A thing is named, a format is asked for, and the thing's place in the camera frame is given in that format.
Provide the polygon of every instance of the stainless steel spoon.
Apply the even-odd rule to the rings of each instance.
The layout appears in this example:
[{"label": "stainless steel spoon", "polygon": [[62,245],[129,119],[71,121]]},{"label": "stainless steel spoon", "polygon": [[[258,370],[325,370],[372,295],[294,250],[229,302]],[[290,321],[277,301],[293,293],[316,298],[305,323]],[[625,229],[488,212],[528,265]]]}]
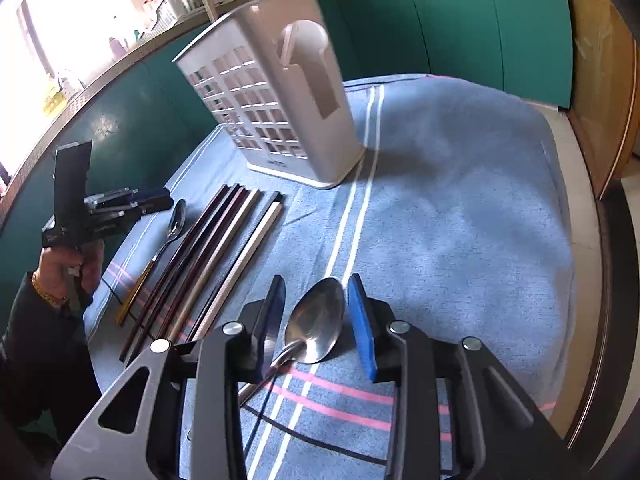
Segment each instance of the stainless steel spoon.
[{"label": "stainless steel spoon", "polygon": [[324,359],[338,341],[344,315],[344,291],[335,278],[312,286],[294,307],[284,330],[284,346],[262,384],[246,384],[238,391],[242,406],[278,369],[293,360],[312,364]]},{"label": "stainless steel spoon", "polygon": [[136,284],[133,286],[129,295],[127,296],[127,299],[122,303],[122,306],[116,314],[117,324],[122,325],[124,323],[124,320],[127,319],[127,313],[129,312],[131,305],[133,305],[136,301],[140,290],[142,290],[142,285],[145,283],[147,277],[153,270],[158,258],[169,246],[169,244],[174,240],[177,240],[180,237],[180,234],[182,234],[182,229],[184,228],[184,220],[187,216],[186,213],[187,203],[183,198],[181,198],[174,206],[174,212],[171,215],[171,219],[169,220],[169,224],[166,228],[166,240],[164,244],[162,244],[162,246],[156,251],[156,254],[154,254],[154,256],[151,258],[151,261],[146,264],[145,270],[142,271],[142,274],[140,274],[138,280],[136,281]]}]

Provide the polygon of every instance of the white stripe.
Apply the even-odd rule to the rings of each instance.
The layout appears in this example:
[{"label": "white stripe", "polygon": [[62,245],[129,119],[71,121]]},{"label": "white stripe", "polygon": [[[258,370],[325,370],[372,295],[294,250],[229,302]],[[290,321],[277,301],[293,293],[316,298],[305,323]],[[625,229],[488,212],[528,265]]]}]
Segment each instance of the white stripe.
[{"label": "white stripe", "polygon": [[[204,153],[204,151],[207,149],[207,147],[215,140],[215,138],[218,136],[218,134],[220,133],[220,126],[222,126],[221,124],[219,124],[218,126],[215,127],[215,129],[213,130],[213,133],[211,134],[211,136],[209,137],[209,139],[206,140],[206,142],[202,145],[202,147],[199,150],[196,150],[195,153],[193,153],[193,155],[191,155],[191,160],[189,160],[187,162],[187,165],[185,166],[185,168],[182,170],[182,173],[178,176],[178,178],[176,179],[176,181],[174,182],[174,184],[170,187],[169,189],[169,193],[174,192],[175,188],[178,187],[178,184],[181,183],[181,181],[184,179],[184,177],[187,175],[187,173],[189,172],[189,170],[193,167],[193,165],[200,159],[200,157],[202,156],[202,154]],[[122,277],[122,273],[124,272],[124,270],[127,270],[127,265],[129,265],[129,261],[131,259],[131,257],[133,256],[133,254],[136,252],[138,245],[140,244],[140,240],[142,240],[142,237],[145,235],[146,231],[149,229],[149,227],[151,226],[151,223],[154,221],[154,219],[156,218],[156,216],[158,216],[158,213],[153,213],[151,215],[151,218],[149,219],[148,224],[145,226],[145,228],[142,231],[142,234],[138,237],[138,240],[136,241],[136,243],[133,245],[133,247],[131,248],[131,250],[129,251],[129,254],[127,254],[127,257],[124,260],[124,263],[120,266],[120,269],[118,270],[118,274],[117,274],[117,278],[114,278],[113,283],[111,283],[112,287],[116,287],[116,284],[118,283],[118,280]]]},{"label": "white stripe", "polygon": [[380,152],[380,123],[382,122],[382,102],[385,100],[385,86],[380,85],[380,97],[378,98],[378,113],[376,122],[376,147],[373,152],[373,163],[371,164],[371,170],[369,171],[369,179],[367,180],[367,188],[364,192],[364,202],[358,215],[358,221],[356,222],[356,232],[353,235],[353,244],[351,244],[351,254],[347,261],[347,268],[344,269],[342,276],[342,286],[347,286],[351,271],[353,270],[353,263],[356,260],[356,254],[358,253],[358,244],[360,243],[360,235],[362,234],[362,226],[364,224],[364,217],[367,214],[369,208],[369,200],[371,199],[371,186],[373,184],[373,177],[376,174],[376,168],[378,166],[378,153]]},{"label": "white stripe", "polygon": [[[369,142],[369,122],[371,117],[371,107],[373,106],[373,101],[376,98],[376,89],[373,86],[369,89],[369,103],[367,104],[367,114],[366,114],[366,122],[364,126],[364,146]],[[324,272],[324,277],[328,278],[331,276],[331,273],[334,271],[334,265],[336,258],[338,257],[338,250],[340,249],[340,245],[342,243],[342,236],[344,235],[344,229],[347,227],[347,220],[349,219],[349,214],[351,212],[351,206],[353,206],[353,199],[356,195],[356,188],[358,187],[358,179],[360,178],[360,172],[362,171],[362,165],[364,163],[365,156],[362,155],[358,163],[358,167],[356,168],[356,174],[353,177],[353,182],[351,183],[351,190],[349,192],[349,198],[347,199],[347,206],[342,213],[342,218],[340,218],[340,225],[338,227],[338,234],[335,239],[334,250],[331,252],[331,257],[329,257],[329,263],[326,266],[326,270]]]},{"label": "white stripe", "polygon": [[[380,85],[380,97],[378,98],[378,110],[376,117],[376,147],[373,154],[373,163],[371,165],[371,170],[369,171],[369,178],[367,179],[367,188],[365,190],[364,202],[362,203],[362,207],[360,208],[360,214],[358,215],[358,221],[356,223],[356,233],[353,237],[353,242],[351,243],[351,253],[349,256],[349,261],[347,262],[347,269],[345,270],[344,276],[342,277],[342,286],[346,284],[346,279],[348,280],[349,274],[351,273],[351,269],[353,269],[353,262],[356,257],[356,253],[358,252],[358,243],[360,241],[360,234],[362,233],[362,225],[364,224],[364,217],[367,213],[367,208],[369,207],[369,199],[371,197],[371,186],[373,183],[373,177],[376,174],[376,166],[378,165],[378,152],[380,150],[380,112],[382,111],[382,101],[385,98],[385,86]],[[318,371],[318,367],[320,363],[316,363],[311,367],[309,373],[315,375]],[[302,388],[302,396],[306,397],[311,389],[311,383],[305,381],[305,385]],[[302,404],[296,404],[296,409],[293,412],[291,420],[289,421],[289,429],[293,430],[298,423],[298,419],[300,418],[300,414],[302,413]],[[278,455],[276,457],[275,462],[273,463],[273,467],[271,468],[271,472],[269,474],[269,480],[275,480],[278,475],[278,471],[282,466],[282,461],[284,460],[284,455],[287,453],[287,446],[291,441],[291,437],[289,433],[287,433],[282,439],[282,443],[280,444],[280,450],[278,451]]]},{"label": "white stripe", "polygon": [[[369,122],[371,117],[371,108],[373,106],[373,101],[375,100],[375,98],[376,98],[376,89],[372,86],[369,89],[369,103],[367,104],[366,122],[364,127],[364,142],[363,142],[364,146],[366,146],[367,143],[369,142]],[[349,219],[349,213],[351,211],[351,207],[353,206],[353,199],[356,193],[356,187],[357,187],[358,179],[360,177],[360,171],[362,170],[363,163],[364,163],[364,155],[362,156],[362,158],[360,159],[360,162],[358,163],[356,175],[353,179],[353,183],[351,184],[349,198],[347,199],[347,205],[345,206],[344,212],[342,213],[342,218],[340,218],[340,225],[338,226],[338,232],[334,241],[334,248],[331,252],[331,257],[329,258],[329,262],[327,263],[326,270],[324,272],[325,278],[328,278],[331,275],[332,271],[334,270],[335,260],[337,258],[338,250],[340,249],[340,245],[342,243],[342,236],[344,235],[344,229],[347,225],[347,220]],[[319,367],[318,363],[312,365],[311,370],[309,370],[309,373],[315,374],[318,371],[318,367]],[[286,390],[287,387],[289,386],[290,379],[291,379],[291,376],[287,375],[282,384],[282,387],[284,390]],[[303,397],[306,397],[308,395],[310,388],[311,388],[311,383],[305,382],[305,385],[303,386],[303,389],[302,389]],[[275,420],[276,417],[278,416],[278,412],[280,411],[283,398],[284,397],[279,395],[278,398],[276,399],[276,402],[273,405],[273,409],[271,410],[271,415],[269,416],[270,419]],[[293,417],[289,421],[290,424],[293,423],[293,425],[295,426],[298,423],[298,417],[300,416],[301,411],[302,411],[302,405],[297,404]],[[260,457],[262,456],[262,452],[264,451],[264,446],[267,443],[267,439],[270,433],[271,433],[271,426],[267,424],[265,427],[264,433],[260,438],[260,442],[258,443],[258,447],[255,450],[254,459],[251,462],[251,467],[249,468],[249,473],[247,474],[247,480],[252,480],[252,478],[254,477],[255,470],[258,467],[258,462],[260,462]],[[290,438],[288,434],[285,434],[282,444],[286,442],[288,446],[289,440],[287,439],[287,437]],[[276,464],[282,463],[282,459],[284,457],[284,453],[287,450],[287,446],[284,446],[284,447],[280,446],[280,452],[278,453],[278,457],[276,458]],[[272,469],[271,473],[274,475],[277,474],[279,468],[280,466],[278,466],[278,468],[276,468],[275,470]]]}]

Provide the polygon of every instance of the person's hand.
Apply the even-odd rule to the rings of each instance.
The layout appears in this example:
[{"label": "person's hand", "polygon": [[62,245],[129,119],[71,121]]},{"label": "person's hand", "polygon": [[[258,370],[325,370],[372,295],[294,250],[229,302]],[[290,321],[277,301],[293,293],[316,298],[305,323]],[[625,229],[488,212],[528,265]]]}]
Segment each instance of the person's hand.
[{"label": "person's hand", "polygon": [[68,298],[63,272],[67,267],[82,266],[82,288],[93,294],[100,283],[104,242],[96,240],[82,246],[81,251],[69,247],[50,247],[40,253],[40,264],[35,279],[40,288],[53,297]]}]

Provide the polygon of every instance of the dish rack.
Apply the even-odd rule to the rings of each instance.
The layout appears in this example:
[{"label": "dish rack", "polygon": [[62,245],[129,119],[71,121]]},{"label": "dish rack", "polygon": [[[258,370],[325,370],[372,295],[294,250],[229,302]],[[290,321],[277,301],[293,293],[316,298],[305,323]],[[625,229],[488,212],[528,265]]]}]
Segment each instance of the dish rack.
[{"label": "dish rack", "polygon": [[251,170],[327,189],[360,160],[316,0],[254,0],[174,59]]},{"label": "dish rack", "polygon": [[143,39],[156,37],[198,10],[204,12],[203,0],[160,0],[156,7],[156,20],[143,33]]}]

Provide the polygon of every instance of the gold bracelet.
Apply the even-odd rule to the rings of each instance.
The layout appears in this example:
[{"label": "gold bracelet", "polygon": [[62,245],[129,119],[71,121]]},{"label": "gold bracelet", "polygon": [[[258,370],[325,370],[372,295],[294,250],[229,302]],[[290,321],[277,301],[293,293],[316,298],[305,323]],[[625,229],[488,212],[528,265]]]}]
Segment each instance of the gold bracelet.
[{"label": "gold bracelet", "polygon": [[33,286],[33,290],[35,290],[38,293],[38,296],[40,296],[44,301],[49,303],[50,306],[54,308],[60,308],[66,303],[66,298],[57,298],[53,294],[49,294],[48,292],[45,292],[44,290],[42,290],[42,287],[40,286],[40,283],[36,278],[35,272],[31,275],[31,285]]}]

